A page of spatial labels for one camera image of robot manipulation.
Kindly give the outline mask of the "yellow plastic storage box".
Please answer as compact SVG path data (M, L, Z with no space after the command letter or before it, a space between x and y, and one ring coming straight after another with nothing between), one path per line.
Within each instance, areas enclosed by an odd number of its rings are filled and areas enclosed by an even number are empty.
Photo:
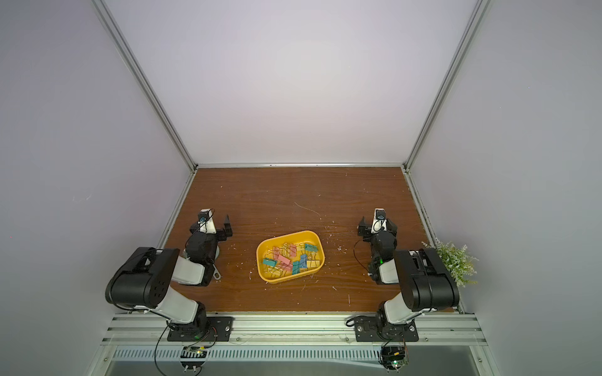
M325 264L325 252L319 236L304 230L262 241L256 262L265 282L279 284L316 274Z

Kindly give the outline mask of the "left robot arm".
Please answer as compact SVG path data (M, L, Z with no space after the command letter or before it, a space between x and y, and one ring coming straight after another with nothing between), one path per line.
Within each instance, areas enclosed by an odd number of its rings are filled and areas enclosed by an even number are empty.
M207 318L206 308L188 299L172 282L207 287L221 279L216 268L219 244L233 236L230 218L219 228L215 211L202 209L191 225L183 251L178 248L139 247L115 272L105 290L106 301L128 312L150 312L163 317L167 328L182 338L200 339L216 330Z

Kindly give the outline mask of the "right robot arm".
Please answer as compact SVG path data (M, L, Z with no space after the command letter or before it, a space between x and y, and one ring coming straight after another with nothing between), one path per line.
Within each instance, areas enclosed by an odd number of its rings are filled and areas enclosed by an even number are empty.
M357 235L370 245L368 276L378 285L400 288L379 306L376 327L381 332L408 327L417 316L459 304L459 288L437 250L401 250L397 231L380 209L371 223L361 219L357 226Z

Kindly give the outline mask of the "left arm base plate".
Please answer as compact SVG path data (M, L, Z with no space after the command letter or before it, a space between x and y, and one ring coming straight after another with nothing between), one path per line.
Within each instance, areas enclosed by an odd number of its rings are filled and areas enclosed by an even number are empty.
M235 318L208 316L189 324L170 324L168 342L228 342Z

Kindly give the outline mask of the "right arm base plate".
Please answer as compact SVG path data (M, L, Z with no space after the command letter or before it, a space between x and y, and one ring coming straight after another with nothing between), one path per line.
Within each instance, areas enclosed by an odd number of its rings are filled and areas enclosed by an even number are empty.
M409 324L391 324L379 316L355 316L346 321L354 329L357 342L418 342L415 321Z

